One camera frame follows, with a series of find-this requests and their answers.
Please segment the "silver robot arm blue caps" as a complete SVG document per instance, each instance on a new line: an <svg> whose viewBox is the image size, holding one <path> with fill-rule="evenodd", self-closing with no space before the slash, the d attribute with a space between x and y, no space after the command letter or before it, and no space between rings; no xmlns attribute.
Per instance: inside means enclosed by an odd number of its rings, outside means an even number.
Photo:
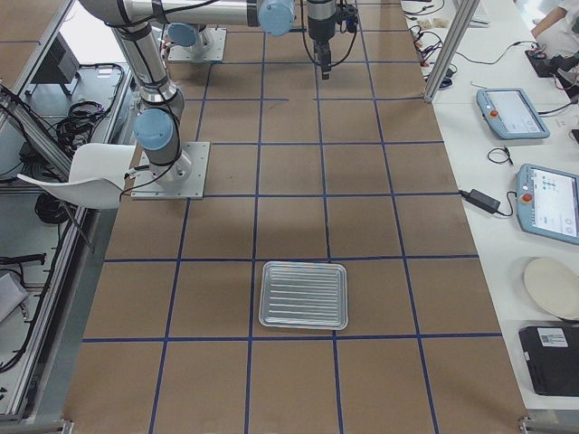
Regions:
<svg viewBox="0 0 579 434"><path fill-rule="evenodd" d="M259 27L272 36L292 29L294 1L83 1L82 6L112 29L148 108L165 106L175 120L173 99L182 101L163 63L151 24L233 24Z"/></svg>

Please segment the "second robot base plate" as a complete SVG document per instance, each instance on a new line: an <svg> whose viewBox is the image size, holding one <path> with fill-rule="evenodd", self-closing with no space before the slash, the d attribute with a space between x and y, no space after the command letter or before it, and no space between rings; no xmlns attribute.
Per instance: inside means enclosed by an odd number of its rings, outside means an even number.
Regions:
<svg viewBox="0 0 579 434"><path fill-rule="evenodd" d="M225 52L227 30L205 27L191 46L171 42L166 58L172 63L221 63Z"/></svg>

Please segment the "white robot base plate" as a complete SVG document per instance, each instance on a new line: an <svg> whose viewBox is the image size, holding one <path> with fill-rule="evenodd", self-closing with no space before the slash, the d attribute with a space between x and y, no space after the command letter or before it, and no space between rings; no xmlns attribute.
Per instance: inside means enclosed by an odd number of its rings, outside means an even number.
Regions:
<svg viewBox="0 0 579 434"><path fill-rule="evenodd" d="M130 196L135 200L177 200L204 197L204 186L210 155L209 142L182 142L181 156L165 173L166 168L151 165L145 151L139 164L148 169L136 172L135 189Z"/></svg>

